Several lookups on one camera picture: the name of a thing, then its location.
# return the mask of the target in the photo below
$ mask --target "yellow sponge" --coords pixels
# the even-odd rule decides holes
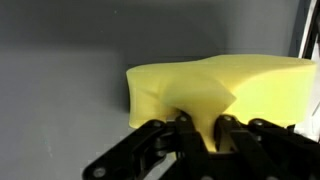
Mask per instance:
[[[263,118],[280,126],[304,119],[316,64],[267,55],[221,55],[183,63],[142,65],[127,71],[130,126],[188,113],[209,151],[221,114],[242,123]]]

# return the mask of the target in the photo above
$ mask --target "gray wall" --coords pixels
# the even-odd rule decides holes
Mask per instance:
[[[286,56],[298,4],[2,0],[1,179],[80,179],[132,131],[129,67],[225,53]]]

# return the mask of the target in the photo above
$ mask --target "yellow foam block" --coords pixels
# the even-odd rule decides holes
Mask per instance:
[[[263,118],[280,126],[304,119],[316,64],[267,55],[221,55],[198,61],[142,65],[127,71],[130,121],[165,121],[188,113],[209,151],[221,114],[242,123]]]

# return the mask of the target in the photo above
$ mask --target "gray background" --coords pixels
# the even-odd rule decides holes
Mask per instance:
[[[1,179],[80,179],[132,131],[130,67],[219,54],[288,56],[301,33],[293,30],[299,2],[1,0]]]

